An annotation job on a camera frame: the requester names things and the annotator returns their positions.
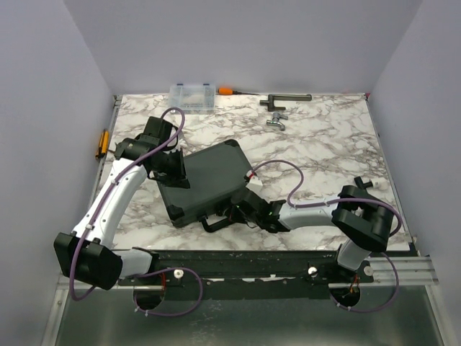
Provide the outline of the black poker set case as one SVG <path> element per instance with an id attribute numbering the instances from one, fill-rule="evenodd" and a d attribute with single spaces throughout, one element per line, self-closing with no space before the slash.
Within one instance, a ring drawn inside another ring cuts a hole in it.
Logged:
<path id="1" fill-rule="evenodd" d="M 238 141 L 229 139 L 184 157 L 188 188 L 158 182 L 172 225 L 200 222 L 208 233 L 234 224 L 231 197 L 246 186 L 251 164 Z"/>

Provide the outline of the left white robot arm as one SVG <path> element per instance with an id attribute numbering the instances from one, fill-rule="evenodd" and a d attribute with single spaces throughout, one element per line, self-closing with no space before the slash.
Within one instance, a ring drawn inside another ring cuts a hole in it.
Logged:
<path id="1" fill-rule="evenodd" d="M 70 233 L 59 233 L 53 243 L 61 272 L 74 283 L 109 290 L 120 278 L 136 276 L 155 283 L 160 268 L 140 250 L 111 250 L 115 232 L 134 193 L 147 179 L 168 187 L 188 188 L 183 152 L 179 147 L 182 124 L 164 116 L 150 117 L 142 133 L 115 146 L 112 168 L 89 210 Z"/>

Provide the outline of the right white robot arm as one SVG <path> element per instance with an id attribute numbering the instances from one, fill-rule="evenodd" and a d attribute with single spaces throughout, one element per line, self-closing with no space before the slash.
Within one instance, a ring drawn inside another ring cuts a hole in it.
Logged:
<path id="1" fill-rule="evenodd" d="M 401 227 L 394 207 L 352 185 L 342 187 L 337 196 L 298 205 L 287 200 L 268 202 L 245 187 L 232 196 L 221 214 L 230 223 L 252 223 L 273 234 L 335 226 L 348 238 L 331 265 L 333 277 L 342 283 L 356 276 L 366 257 L 387 249 L 388 239 L 395 233 L 394 219 Z"/>

